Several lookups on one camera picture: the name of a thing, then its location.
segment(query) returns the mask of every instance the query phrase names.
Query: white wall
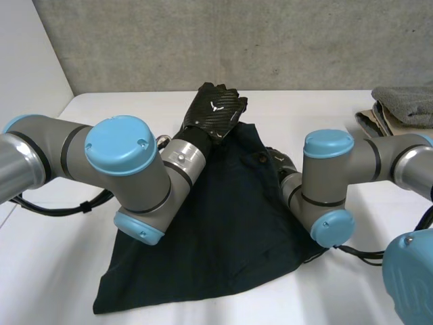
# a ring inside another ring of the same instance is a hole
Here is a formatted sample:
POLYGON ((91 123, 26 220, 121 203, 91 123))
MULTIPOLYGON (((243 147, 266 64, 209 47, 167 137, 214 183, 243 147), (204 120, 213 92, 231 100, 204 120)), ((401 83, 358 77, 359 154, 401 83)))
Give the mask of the white wall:
POLYGON ((0 130, 13 117, 58 116, 72 91, 31 0, 0 0, 0 130))

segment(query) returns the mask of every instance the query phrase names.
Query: white table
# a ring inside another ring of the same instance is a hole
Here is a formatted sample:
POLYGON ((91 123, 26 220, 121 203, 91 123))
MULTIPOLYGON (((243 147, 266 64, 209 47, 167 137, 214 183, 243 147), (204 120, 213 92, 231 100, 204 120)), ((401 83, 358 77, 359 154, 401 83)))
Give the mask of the white table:
MULTIPOLYGON (((195 92, 94 93, 74 98, 60 118, 94 125, 117 114, 145 120, 155 135, 179 129, 195 92)), ((242 121, 255 123, 265 145, 302 166, 303 140, 316 129, 353 128, 353 114, 371 107, 369 91, 243 91, 242 121)), ((28 191, 45 207, 71 207, 99 189, 65 179, 28 191)), ((427 200, 388 182, 351 186, 347 207, 356 216, 350 243, 381 250, 413 229, 427 200)), ((242 294, 170 303, 95 316, 92 304, 110 262, 116 200, 87 215, 52 218, 2 207, 0 324, 401 324, 386 294, 381 269, 340 251, 242 294)))

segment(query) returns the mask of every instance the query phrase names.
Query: folded towel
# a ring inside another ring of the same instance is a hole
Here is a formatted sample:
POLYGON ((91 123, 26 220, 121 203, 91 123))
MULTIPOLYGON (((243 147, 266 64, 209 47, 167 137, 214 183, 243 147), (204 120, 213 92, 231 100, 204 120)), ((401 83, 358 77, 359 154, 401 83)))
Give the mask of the folded towel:
POLYGON ((397 118, 395 118, 394 115, 391 114, 391 112, 386 108, 383 107, 383 116, 384 116, 384 122, 391 130, 391 135, 403 135, 408 133, 418 133, 418 134, 424 134, 428 137, 431 137, 433 139, 433 129, 418 129, 415 127, 411 127, 408 125, 403 124, 401 121, 399 121, 397 118))
POLYGON ((404 124, 433 128, 433 87, 376 87, 371 95, 404 124))

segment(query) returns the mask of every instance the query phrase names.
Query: gray towel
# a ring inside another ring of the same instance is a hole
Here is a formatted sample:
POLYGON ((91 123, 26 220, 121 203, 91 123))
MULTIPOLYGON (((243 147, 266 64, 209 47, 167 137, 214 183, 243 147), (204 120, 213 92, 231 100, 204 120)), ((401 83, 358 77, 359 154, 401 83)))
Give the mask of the gray towel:
POLYGON ((433 128, 433 87, 376 87, 371 95, 404 124, 433 128))

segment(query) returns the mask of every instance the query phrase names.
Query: light blue joint cap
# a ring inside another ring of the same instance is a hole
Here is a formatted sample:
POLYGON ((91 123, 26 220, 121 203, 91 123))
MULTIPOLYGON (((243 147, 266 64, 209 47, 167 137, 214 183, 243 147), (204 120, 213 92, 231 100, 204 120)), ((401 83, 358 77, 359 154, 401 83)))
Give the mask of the light blue joint cap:
POLYGON ((352 150, 353 137, 341 130, 317 130, 305 137, 304 155, 310 158, 333 158, 352 150))
POLYGON ((138 173, 154 161, 156 140, 137 117, 120 115, 96 124, 85 140, 85 154, 97 171, 111 176, 138 173))
POLYGON ((24 114, 24 115, 18 115, 17 117, 14 117, 12 120, 6 124, 5 128, 3 129, 3 133, 6 133, 10 127, 15 124, 15 122, 18 122, 21 118, 28 117, 28 116, 45 116, 40 114, 24 114))
POLYGON ((433 139, 431 137, 429 137, 428 135, 422 134, 422 133, 415 133, 415 134, 426 139, 428 141, 428 143, 433 147, 433 139))
POLYGON ((114 217, 114 224, 126 235, 150 246, 156 245, 164 235, 164 232, 119 211, 114 217))
POLYGON ((433 229, 395 238, 386 248, 382 275, 386 292, 404 324, 433 324, 433 229))
POLYGON ((355 220, 347 210, 334 210, 322 215, 311 227, 311 238, 320 246, 331 248, 344 244, 355 231, 355 220))

